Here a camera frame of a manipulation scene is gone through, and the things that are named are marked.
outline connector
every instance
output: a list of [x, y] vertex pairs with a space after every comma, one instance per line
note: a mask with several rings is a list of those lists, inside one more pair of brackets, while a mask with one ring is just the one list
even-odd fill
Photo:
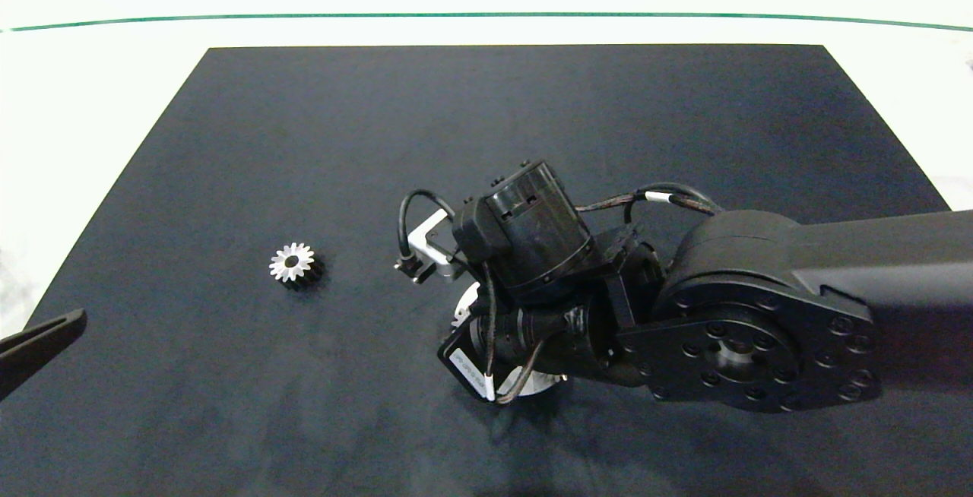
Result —
[[402, 258], [400, 256], [395, 262], [395, 269], [402, 271], [410, 279], [416, 278], [421, 268], [423, 268], [423, 261], [415, 254], [410, 255], [409, 258]]

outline bolt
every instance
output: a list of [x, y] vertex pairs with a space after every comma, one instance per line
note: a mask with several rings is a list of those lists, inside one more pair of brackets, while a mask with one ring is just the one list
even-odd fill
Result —
[[838, 365], [838, 358], [827, 351], [818, 351], [814, 355], [814, 362], [817, 362], [823, 368], [834, 368]]
[[778, 341], [769, 335], [757, 334], [753, 338], [753, 346], [764, 351], [771, 350], [776, 344], [778, 344]]
[[781, 410], [795, 411], [800, 409], [800, 398], [797, 393], [786, 394], [781, 398]]
[[837, 316], [831, 319], [828, 330], [834, 335], [848, 335], [854, 331], [854, 320], [844, 316]]
[[872, 338], [868, 335], [854, 335], [848, 338], [848, 350], [863, 355], [872, 351]]
[[716, 372], [703, 372], [699, 375], [699, 379], [702, 379], [702, 383], [708, 387], [715, 387], [720, 384], [720, 376], [716, 375]]
[[724, 339], [723, 344], [727, 349], [730, 349], [730, 351], [737, 353], [737, 355], [747, 355], [753, 352], [753, 347], [750, 344], [744, 343], [743, 341], [737, 341], [736, 339]]
[[851, 373], [851, 375], [848, 376], [848, 381], [850, 381], [852, 385], [865, 388], [870, 386], [872, 383], [875, 383], [875, 376], [873, 376], [872, 372], [869, 372], [869, 370], [856, 369]]
[[702, 352], [702, 349], [699, 349], [698, 346], [694, 344], [684, 343], [682, 344], [682, 352], [686, 353], [687, 357], [698, 357], [699, 353]]
[[709, 337], [719, 338], [727, 334], [727, 328], [720, 321], [712, 321], [706, 325], [706, 333]]
[[774, 380], [777, 383], [790, 383], [797, 379], [797, 373], [793, 369], [774, 368]]
[[776, 311], [781, 308], [781, 300], [776, 296], [763, 296], [757, 299], [757, 306], [768, 311]]
[[688, 309], [689, 306], [692, 305], [692, 301], [689, 300], [689, 297], [686, 296], [685, 293], [678, 293], [677, 296], [675, 296], [675, 304], [677, 304], [677, 307], [680, 309]]
[[748, 397], [750, 400], [764, 400], [765, 397], [767, 397], [767, 392], [760, 387], [750, 387], [743, 391], [743, 393], [746, 394], [746, 397]]
[[838, 387], [838, 396], [842, 400], [855, 401], [861, 398], [861, 387], [847, 383]]

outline black cable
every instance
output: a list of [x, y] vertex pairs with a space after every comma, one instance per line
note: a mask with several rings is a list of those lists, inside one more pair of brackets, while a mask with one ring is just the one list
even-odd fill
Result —
[[682, 208], [688, 208], [689, 210], [695, 210], [696, 212], [706, 214], [706, 216], [716, 215], [716, 212], [713, 210], [712, 206], [699, 202], [698, 199], [692, 199], [684, 195], [670, 195], [670, 203], [676, 206], [681, 206]]
[[490, 323], [486, 327], [486, 370], [483, 375], [493, 375], [493, 359], [496, 357], [496, 289], [493, 288], [493, 276], [490, 276], [490, 266], [483, 262], [483, 278], [486, 279], [486, 296], [490, 301]]
[[514, 381], [514, 386], [507, 391], [507, 394], [501, 394], [496, 397], [496, 402], [498, 404], [510, 404], [514, 399], [520, 396], [521, 391], [524, 390], [524, 386], [528, 383], [528, 378], [531, 377], [531, 373], [534, 372], [534, 363], [537, 361], [538, 356], [541, 353], [541, 349], [544, 348], [544, 344], [547, 342], [548, 338], [541, 339], [534, 345], [534, 350], [531, 352], [531, 357], [522, 366], [521, 372], [517, 375], [517, 380]]
[[483, 275], [480, 274], [479, 270], [477, 270], [472, 265], [469, 265], [468, 262], [466, 262], [465, 259], [460, 258], [459, 255], [453, 255], [452, 261], [455, 261], [456, 264], [459, 264], [460, 267], [465, 269], [466, 272], [473, 277], [473, 280], [477, 281], [478, 283], [480, 283], [480, 285], [482, 285]]
[[635, 200], [635, 193], [623, 193], [622, 195], [615, 195], [613, 197], [608, 197], [608, 199], [601, 200], [597, 203], [591, 203], [585, 206], [576, 206], [574, 210], [578, 212], [591, 212], [594, 210], [604, 210], [606, 208], [614, 208], [616, 206], [622, 206], [626, 202]]
[[413, 202], [414, 197], [425, 197], [431, 202], [436, 203], [440, 208], [445, 210], [445, 216], [452, 221], [453, 217], [456, 216], [452, 207], [449, 207], [442, 197], [436, 195], [436, 193], [431, 192], [428, 189], [413, 189], [402, 199], [402, 204], [399, 205], [399, 254], [403, 258], [409, 258], [413, 254], [413, 249], [409, 248], [409, 231], [406, 230], [406, 213], [409, 212], [409, 203]]
[[713, 208], [713, 212], [719, 213], [723, 212], [723, 207], [716, 204], [713, 199], [709, 198], [708, 195], [701, 192], [691, 185], [685, 185], [685, 183], [679, 182], [653, 182], [649, 185], [643, 185], [641, 188], [635, 190], [635, 196], [645, 195], [646, 192], [661, 192], [661, 193], [682, 193], [687, 197], [695, 197], [706, 203]]
[[691, 185], [677, 182], [653, 182], [636, 189], [633, 199], [625, 203], [625, 212], [622, 215], [625, 224], [632, 223], [632, 207], [635, 206], [637, 201], [644, 200], [647, 192], [670, 193], [670, 203], [708, 216], [724, 212], [723, 207]]

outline gear teeth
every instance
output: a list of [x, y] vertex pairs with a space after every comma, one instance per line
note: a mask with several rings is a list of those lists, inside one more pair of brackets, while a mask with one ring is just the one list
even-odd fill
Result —
[[[295, 265], [287, 266], [289, 257], [296, 257]], [[324, 262], [305, 243], [284, 245], [271, 258], [271, 276], [289, 290], [303, 290], [324, 275]]]

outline white background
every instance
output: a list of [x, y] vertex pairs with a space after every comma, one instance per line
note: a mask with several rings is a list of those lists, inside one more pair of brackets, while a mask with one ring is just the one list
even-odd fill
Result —
[[[823, 44], [955, 210], [973, 208], [973, 33], [723, 18], [206, 20], [236, 13], [637, 11], [973, 26], [973, 0], [0, 0], [0, 335], [18, 331], [157, 117], [212, 46]], [[44, 313], [53, 317], [60, 313]]]

